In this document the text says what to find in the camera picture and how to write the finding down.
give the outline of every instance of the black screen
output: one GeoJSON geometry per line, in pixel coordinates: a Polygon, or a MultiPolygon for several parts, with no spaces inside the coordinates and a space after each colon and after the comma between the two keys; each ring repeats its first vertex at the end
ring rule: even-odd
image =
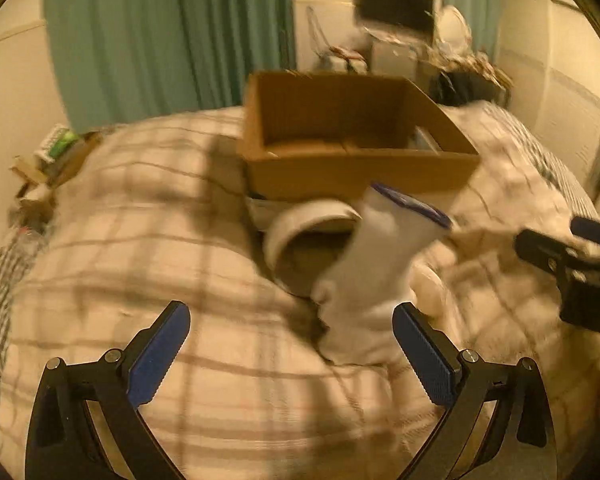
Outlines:
{"type": "Polygon", "coordinates": [[[360,0],[358,15],[363,20],[433,34],[433,0],[360,0]]]}

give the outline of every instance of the purple trim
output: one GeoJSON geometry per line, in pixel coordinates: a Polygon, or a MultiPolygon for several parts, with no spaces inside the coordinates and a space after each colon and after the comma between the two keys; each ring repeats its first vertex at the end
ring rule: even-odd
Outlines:
{"type": "Polygon", "coordinates": [[[440,225],[442,228],[451,229],[451,218],[440,211],[440,209],[425,204],[420,200],[416,200],[409,195],[405,195],[404,193],[401,193],[392,187],[380,184],[379,182],[372,182],[371,187],[400,207],[410,209],[411,211],[426,216],[429,220],[440,225]]]}

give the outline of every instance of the sock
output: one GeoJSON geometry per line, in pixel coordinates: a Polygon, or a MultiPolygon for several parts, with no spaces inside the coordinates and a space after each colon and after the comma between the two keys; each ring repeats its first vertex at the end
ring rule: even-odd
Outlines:
{"type": "Polygon", "coordinates": [[[366,190],[361,217],[342,257],[312,290],[328,328],[318,349],[337,365],[387,364],[401,355],[392,314],[415,302],[411,260],[451,227],[444,213],[382,184],[366,190]]]}

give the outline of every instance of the open box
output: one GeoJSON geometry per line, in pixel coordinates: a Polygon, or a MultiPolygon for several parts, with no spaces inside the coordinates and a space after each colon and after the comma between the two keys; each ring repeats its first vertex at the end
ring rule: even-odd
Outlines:
{"type": "Polygon", "coordinates": [[[449,208],[480,162],[407,79],[341,73],[251,75],[239,151],[250,196],[281,202],[355,203],[378,181],[449,208]],[[418,131],[436,148],[410,149],[418,131]]]}

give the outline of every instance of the blanket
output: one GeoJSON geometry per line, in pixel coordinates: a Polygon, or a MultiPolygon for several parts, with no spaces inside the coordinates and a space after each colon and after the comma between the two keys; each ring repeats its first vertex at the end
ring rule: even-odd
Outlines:
{"type": "MultiPolygon", "coordinates": [[[[594,420],[600,336],[559,320],[555,283],[512,238],[529,226],[568,239],[570,211],[481,104],[445,111],[483,162],[452,235],[420,255],[445,289],[430,320],[485,360],[535,359],[563,464],[594,420]]],[[[392,479],[440,418],[406,359],[335,367],[315,351],[315,307],[263,270],[241,123],[228,108],[130,124],[61,189],[56,234],[14,298],[0,382],[0,460],[15,479],[45,362],[124,348],[174,299],[191,330],[141,413],[186,478],[392,479]]]]}

